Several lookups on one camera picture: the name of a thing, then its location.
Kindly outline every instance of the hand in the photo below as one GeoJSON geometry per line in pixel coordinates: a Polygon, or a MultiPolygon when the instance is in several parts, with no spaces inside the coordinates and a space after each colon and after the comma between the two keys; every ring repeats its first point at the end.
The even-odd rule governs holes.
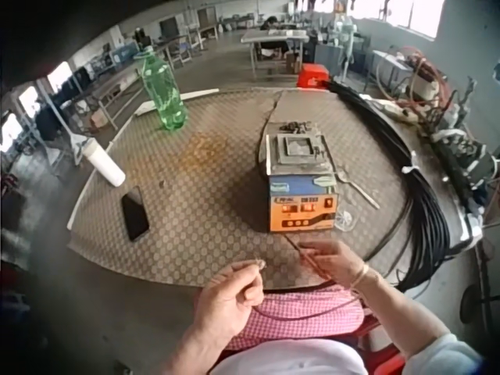
{"type": "Polygon", "coordinates": [[[309,241],[298,245],[322,271],[345,288],[350,288],[352,282],[363,270],[363,260],[344,242],[309,241]]]}
{"type": "Polygon", "coordinates": [[[264,299],[262,260],[236,262],[224,267],[200,294],[195,327],[213,340],[227,345],[250,317],[252,306],[264,299]]]}

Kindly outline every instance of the green plastic bottle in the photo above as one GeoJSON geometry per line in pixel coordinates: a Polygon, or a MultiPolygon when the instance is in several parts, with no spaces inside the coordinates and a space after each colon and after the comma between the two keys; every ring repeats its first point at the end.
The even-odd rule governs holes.
{"type": "Polygon", "coordinates": [[[149,98],[155,103],[159,118],[167,130],[181,128],[186,121],[186,108],[180,99],[179,88],[170,65],[160,59],[148,46],[142,56],[142,80],[149,98]]]}

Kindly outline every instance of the label sticker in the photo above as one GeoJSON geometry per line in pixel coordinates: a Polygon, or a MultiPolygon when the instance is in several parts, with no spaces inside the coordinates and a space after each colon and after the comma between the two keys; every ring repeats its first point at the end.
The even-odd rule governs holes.
{"type": "Polygon", "coordinates": [[[286,182],[273,182],[271,184],[271,191],[275,193],[288,193],[290,191],[290,187],[286,182]]]}

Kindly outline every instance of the white sleeve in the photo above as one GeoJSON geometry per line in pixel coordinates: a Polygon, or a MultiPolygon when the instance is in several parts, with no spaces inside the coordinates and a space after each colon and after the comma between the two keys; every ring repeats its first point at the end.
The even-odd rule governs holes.
{"type": "Polygon", "coordinates": [[[403,375],[430,373],[474,373],[481,357],[454,334],[446,334],[418,354],[408,359],[403,375]]]}

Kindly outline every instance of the red checkered cloth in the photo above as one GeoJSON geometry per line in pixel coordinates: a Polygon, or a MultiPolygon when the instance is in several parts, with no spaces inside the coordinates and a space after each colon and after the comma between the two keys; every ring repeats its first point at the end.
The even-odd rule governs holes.
{"type": "Polygon", "coordinates": [[[350,334],[361,326],[364,316],[361,302],[338,285],[309,293],[266,295],[226,350],[243,350],[286,338],[350,334]]]}

